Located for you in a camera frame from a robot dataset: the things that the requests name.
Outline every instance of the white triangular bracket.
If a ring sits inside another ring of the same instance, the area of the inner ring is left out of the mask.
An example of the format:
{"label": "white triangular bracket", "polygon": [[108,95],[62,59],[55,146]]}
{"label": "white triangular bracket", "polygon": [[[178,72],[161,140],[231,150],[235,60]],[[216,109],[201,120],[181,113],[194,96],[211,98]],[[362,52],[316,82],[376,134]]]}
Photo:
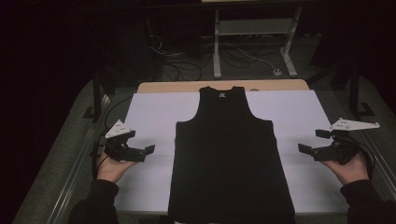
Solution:
{"label": "white triangular bracket", "polygon": [[113,125],[113,127],[111,127],[110,131],[108,131],[106,138],[111,138],[130,132],[131,129],[119,120]]}
{"label": "white triangular bracket", "polygon": [[356,131],[363,129],[379,128],[379,123],[366,123],[348,119],[339,119],[332,126],[332,130]]}

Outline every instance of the desk leg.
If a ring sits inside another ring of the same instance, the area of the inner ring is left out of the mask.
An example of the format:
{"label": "desk leg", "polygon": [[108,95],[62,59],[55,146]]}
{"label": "desk leg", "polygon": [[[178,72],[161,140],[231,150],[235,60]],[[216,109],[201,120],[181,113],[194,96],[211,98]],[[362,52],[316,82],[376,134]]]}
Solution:
{"label": "desk leg", "polygon": [[216,10],[215,18],[215,52],[213,53],[213,76],[221,79],[220,57],[219,57],[219,11]]}
{"label": "desk leg", "polygon": [[280,49],[280,53],[282,55],[283,62],[285,63],[286,68],[288,69],[289,75],[291,77],[297,77],[297,72],[296,72],[293,62],[291,61],[291,58],[289,56],[289,49],[291,47],[291,41],[294,38],[294,33],[296,31],[296,28],[298,25],[298,20],[300,19],[302,9],[303,9],[302,7],[297,7],[296,12],[293,17],[293,22],[290,25],[288,39],[286,40],[285,47]]}

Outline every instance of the sleeve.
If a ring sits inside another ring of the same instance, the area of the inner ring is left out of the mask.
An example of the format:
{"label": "sleeve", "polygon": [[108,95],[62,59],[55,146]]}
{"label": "sleeve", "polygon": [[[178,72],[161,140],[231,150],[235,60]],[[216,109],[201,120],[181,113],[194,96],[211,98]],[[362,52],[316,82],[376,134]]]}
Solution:
{"label": "sleeve", "polygon": [[341,188],[349,204],[348,224],[396,224],[396,203],[381,200],[370,180],[358,180]]}
{"label": "sleeve", "polygon": [[73,207],[67,223],[119,223],[114,207],[114,198],[118,192],[119,187],[110,181],[92,181],[88,197]]}

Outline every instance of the beige table edge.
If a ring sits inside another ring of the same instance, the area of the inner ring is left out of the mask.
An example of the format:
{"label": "beige table edge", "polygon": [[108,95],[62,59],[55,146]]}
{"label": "beige table edge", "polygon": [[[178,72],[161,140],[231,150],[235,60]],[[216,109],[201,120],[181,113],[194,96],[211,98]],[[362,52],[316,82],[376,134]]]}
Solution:
{"label": "beige table edge", "polygon": [[190,81],[190,82],[145,82],[139,85],[137,93],[150,92],[186,92],[198,91],[210,86],[217,90],[229,90],[233,86],[245,87],[246,91],[309,91],[301,79],[282,80],[224,80],[224,81]]}

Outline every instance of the person's left hand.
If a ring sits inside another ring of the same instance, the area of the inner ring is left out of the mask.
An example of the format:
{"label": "person's left hand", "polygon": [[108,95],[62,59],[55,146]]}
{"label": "person's left hand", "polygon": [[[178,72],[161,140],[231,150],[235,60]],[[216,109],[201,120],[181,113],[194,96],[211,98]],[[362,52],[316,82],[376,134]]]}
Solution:
{"label": "person's left hand", "polygon": [[117,183],[122,178],[125,171],[127,171],[131,166],[138,164],[136,161],[114,161],[107,156],[105,151],[102,152],[99,161],[103,162],[98,168],[98,176],[96,178],[111,181],[113,183]]}

